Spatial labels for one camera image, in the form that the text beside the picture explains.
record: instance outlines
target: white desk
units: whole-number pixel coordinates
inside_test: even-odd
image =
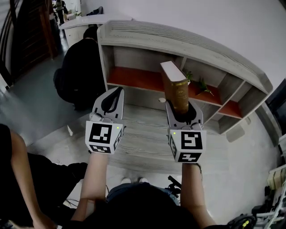
[[[85,17],[77,17],[74,20],[67,21],[64,24],[62,24],[59,27],[59,29],[65,31],[68,46],[71,47],[73,44],[83,39],[84,32],[88,28],[88,25],[104,24],[110,20],[131,21],[132,18],[124,15],[114,15],[114,14],[90,15]]]

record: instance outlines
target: hand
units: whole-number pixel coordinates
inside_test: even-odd
[[[56,229],[56,224],[46,215],[40,213],[38,218],[33,221],[35,229]]]

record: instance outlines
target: black hair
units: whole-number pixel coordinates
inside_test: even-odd
[[[85,38],[93,38],[94,40],[97,41],[97,27],[89,27],[85,32],[84,32],[84,39]]]

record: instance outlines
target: human arm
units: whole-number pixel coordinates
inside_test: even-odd
[[[191,212],[200,229],[216,225],[206,209],[200,168],[182,165],[181,206]]]
[[[33,225],[36,229],[56,228],[53,221],[45,216],[40,210],[32,179],[26,145],[17,133],[14,133],[13,131],[10,131],[10,133],[12,143],[11,167],[33,220]]]
[[[84,221],[88,215],[95,211],[96,204],[105,200],[107,163],[108,156],[105,154],[92,153],[90,155],[81,188],[80,201],[71,220]]]

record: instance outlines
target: curved shelf top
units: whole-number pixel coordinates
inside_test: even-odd
[[[73,20],[67,21],[62,24],[59,29],[69,29],[81,25],[91,25],[91,24],[104,24],[110,20],[132,20],[131,17],[125,15],[116,15],[116,14],[98,14],[90,15],[84,17],[76,17]]]
[[[97,34],[101,45],[135,47],[187,57],[229,72],[266,94],[273,90],[266,74],[249,60],[186,30],[143,21],[109,21]]]

